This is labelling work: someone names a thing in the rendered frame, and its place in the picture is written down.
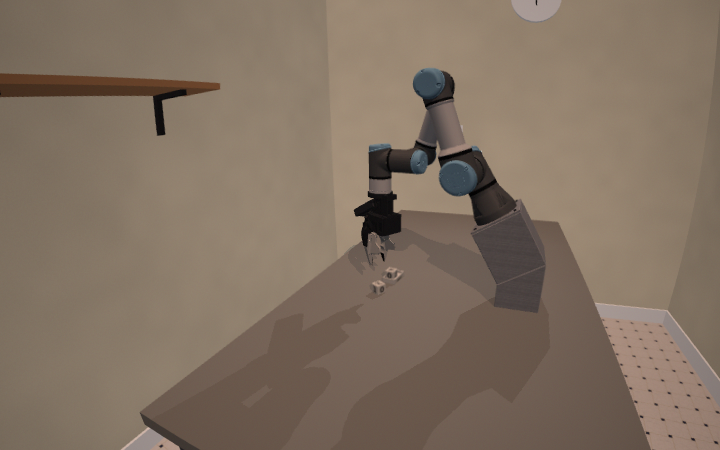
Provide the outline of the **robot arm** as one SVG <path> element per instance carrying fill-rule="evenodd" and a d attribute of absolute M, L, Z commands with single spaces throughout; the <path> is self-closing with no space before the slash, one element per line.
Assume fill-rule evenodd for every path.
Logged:
<path fill-rule="evenodd" d="M 413 79 L 414 91 L 427 109 L 414 148 L 391 149 L 389 143 L 369 146 L 369 192 L 390 194 L 391 172 L 423 174 L 436 159 L 438 140 L 441 187 L 453 196 L 470 192 L 477 225 L 488 224 L 517 204 L 498 184 L 479 148 L 465 143 L 453 103 L 454 80 L 449 73 L 434 69 L 424 68 Z"/>

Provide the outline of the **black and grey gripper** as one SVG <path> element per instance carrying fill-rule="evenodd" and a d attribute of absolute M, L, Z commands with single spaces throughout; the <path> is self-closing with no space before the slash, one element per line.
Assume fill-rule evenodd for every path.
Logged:
<path fill-rule="evenodd" d="M 363 227 L 361 231 L 361 237 L 369 264 L 372 265 L 372 254 L 380 254 L 381 251 L 382 259 L 383 261 L 385 261 L 387 251 L 395 249 L 395 244 L 390 240 L 389 235 L 401 232 L 401 214 L 393 212 L 393 208 L 391 213 L 391 201 L 392 199 L 397 199 L 397 195 L 393 194 L 393 191 L 391 191 L 390 194 L 373 194 L 368 191 L 368 197 L 374 199 L 373 203 L 375 207 L 373 207 L 369 210 L 369 212 L 366 213 L 365 221 L 363 222 Z M 377 235 L 379 235 L 381 239 L 381 249 L 377 244 L 377 235 L 372 232 L 375 232 Z"/>

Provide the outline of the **beige rectangular tray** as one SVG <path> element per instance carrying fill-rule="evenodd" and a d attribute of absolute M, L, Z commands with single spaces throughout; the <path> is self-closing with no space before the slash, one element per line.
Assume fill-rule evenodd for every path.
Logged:
<path fill-rule="evenodd" d="M 395 285 L 403 276 L 404 276 L 404 271 L 398 270 L 398 276 L 395 279 L 385 278 L 385 276 L 384 276 L 383 282 Z"/>

